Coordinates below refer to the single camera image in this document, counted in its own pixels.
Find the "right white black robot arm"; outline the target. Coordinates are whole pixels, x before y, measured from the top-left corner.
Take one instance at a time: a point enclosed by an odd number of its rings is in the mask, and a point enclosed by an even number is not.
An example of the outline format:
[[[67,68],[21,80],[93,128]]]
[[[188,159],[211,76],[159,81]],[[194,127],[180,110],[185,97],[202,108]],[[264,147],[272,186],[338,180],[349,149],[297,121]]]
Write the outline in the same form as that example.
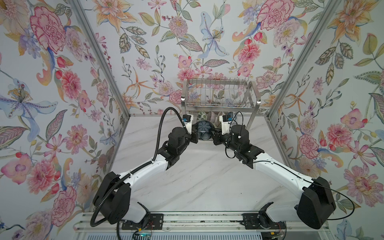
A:
[[[297,199],[281,204],[268,203],[259,213],[272,222],[301,221],[308,227],[319,230],[336,209],[332,190],[327,180],[312,179],[274,160],[264,150],[252,145],[245,126],[224,125],[221,131],[212,134],[215,145],[231,149],[242,164],[264,173],[284,186]]]

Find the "blue-rimmed leaf bowl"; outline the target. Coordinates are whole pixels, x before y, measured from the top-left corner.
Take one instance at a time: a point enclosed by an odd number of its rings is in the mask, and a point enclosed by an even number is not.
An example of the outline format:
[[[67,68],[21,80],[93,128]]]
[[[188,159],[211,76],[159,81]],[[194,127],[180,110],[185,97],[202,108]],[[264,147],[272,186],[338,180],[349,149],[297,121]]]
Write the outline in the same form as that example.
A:
[[[206,121],[207,120],[207,113],[205,111],[199,111],[197,121]]]

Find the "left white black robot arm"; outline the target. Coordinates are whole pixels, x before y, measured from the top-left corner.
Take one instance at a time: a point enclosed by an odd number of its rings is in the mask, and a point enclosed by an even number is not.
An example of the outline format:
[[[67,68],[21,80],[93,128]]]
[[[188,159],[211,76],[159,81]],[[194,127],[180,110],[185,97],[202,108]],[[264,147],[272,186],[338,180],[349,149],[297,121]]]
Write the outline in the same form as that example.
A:
[[[90,226],[96,227],[104,222],[113,225],[121,221],[138,224],[141,228],[146,226],[150,211],[133,200],[131,193],[175,165],[188,145],[197,142],[198,134],[195,131],[174,128],[153,159],[127,172],[108,173],[93,199],[95,209]]]

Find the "dark blue patterned bowl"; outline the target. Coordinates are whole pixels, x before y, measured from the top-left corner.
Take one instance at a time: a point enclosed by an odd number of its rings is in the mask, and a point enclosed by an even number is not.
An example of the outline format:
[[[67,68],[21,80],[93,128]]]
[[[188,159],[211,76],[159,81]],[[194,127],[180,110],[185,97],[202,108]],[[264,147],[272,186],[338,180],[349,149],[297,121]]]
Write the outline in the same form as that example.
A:
[[[198,121],[195,124],[194,129],[196,131],[198,139],[202,141],[210,140],[215,132],[214,125],[207,120]]]

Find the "purple striped bowl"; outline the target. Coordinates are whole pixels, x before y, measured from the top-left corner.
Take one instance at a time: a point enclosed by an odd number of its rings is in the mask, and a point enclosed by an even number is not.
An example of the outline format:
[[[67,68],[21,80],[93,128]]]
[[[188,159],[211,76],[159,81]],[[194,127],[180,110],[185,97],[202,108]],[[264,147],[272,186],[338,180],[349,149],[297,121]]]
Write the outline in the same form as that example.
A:
[[[211,122],[214,126],[218,126],[220,121],[219,121],[219,116],[221,112],[212,112],[210,111],[207,115],[207,120]]]

